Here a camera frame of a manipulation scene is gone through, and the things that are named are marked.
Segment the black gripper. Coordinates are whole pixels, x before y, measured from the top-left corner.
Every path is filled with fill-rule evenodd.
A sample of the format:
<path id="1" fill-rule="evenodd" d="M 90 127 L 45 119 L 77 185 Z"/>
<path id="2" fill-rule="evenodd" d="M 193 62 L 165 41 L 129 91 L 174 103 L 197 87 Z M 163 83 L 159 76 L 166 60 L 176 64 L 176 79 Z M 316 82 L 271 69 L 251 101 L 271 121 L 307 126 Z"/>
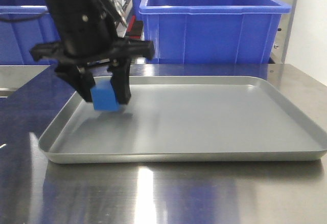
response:
<path id="1" fill-rule="evenodd" d="M 57 77 L 68 83 L 86 102 L 92 102 L 91 89 L 95 86 L 93 74 L 80 72 L 77 65 L 88 65 L 104 59 L 113 59 L 108 67 L 110 83 L 119 104 L 128 104 L 131 98 L 129 74 L 131 57 L 152 59 L 154 43 L 149 40 L 119 37 L 115 27 L 79 28 L 64 31 L 61 41 L 39 43 L 30 49 L 34 61 L 58 61 Z"/>

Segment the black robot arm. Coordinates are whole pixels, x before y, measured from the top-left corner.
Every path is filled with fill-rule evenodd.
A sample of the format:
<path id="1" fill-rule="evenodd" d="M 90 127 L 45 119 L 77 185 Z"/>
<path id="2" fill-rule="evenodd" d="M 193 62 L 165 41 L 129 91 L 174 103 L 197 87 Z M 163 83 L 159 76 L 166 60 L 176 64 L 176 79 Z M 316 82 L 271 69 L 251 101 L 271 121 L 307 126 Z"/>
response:
<path id="1" fill-rule="evenodd" d="M 116 0 L 45 0 L 60 36 L 59 41 L 37 44 L 30 53 L 35 61 L 55 59 L 56 75 L 73 87 L 86 102 L 93 102 L 95 80 L 91 69 L 106 66 L 117 102 L 129 103 L 129 73 L 134 57 L 153 58 L 148 40 L 119 37 L 116 22 L 125 23 Z"/>

